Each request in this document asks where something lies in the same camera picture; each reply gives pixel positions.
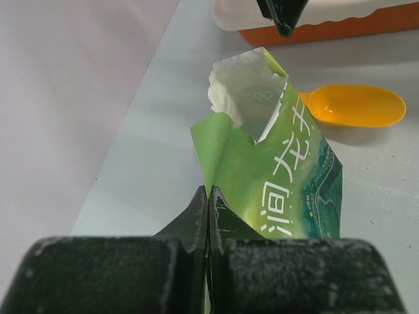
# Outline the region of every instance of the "orange tray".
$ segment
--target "orange tray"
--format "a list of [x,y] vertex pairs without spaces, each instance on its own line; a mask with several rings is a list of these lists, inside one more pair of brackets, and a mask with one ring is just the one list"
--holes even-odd
[[373,35],[419,28],[419,2],[376,10],[364,18],[347,18],[340,22],[303,25],[290,38],[281,37],[275,26],[239,31],[252,46],[303,43],[343,37]]

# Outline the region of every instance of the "white table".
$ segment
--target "white table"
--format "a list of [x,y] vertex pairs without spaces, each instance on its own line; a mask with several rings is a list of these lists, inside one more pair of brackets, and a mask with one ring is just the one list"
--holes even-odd
[[[250,48],[216,27],[210,0],[180,1],[72,234],[151,235],[186,207],[202,184],[189,127],[210,113],[211,66]],[[323,132],[344,164],[342,237],[376,246],[417,313],[419,31],[269,50],[299,90],[370,84],[405,98],[407,116],[394,127]]]

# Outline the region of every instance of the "white tray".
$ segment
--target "white tray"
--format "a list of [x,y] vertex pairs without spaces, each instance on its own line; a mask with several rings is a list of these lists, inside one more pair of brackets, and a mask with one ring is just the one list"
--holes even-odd
[[[419,0],[309,0],[297,26],[364,18],[377,9],[414,2]],[[213,17],[215,23],[226,31],[274,25],[262,17],[257,0],[213,0]]]

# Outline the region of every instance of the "green packaging flap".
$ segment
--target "green packaging flap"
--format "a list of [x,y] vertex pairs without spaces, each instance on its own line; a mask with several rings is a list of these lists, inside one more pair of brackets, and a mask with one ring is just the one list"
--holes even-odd
[[213,114],[191,128],[207,194],[266,238],[339,237],[342,164],[263,48],[213,66]]

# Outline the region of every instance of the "plastic scoop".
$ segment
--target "plastic scoop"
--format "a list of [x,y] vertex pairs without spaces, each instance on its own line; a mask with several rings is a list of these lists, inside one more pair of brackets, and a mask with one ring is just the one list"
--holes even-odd
[[299,96],[314,118],[327,124],[378,128],[391,126],[406,114],[403,99],[379,87],[326,85]]

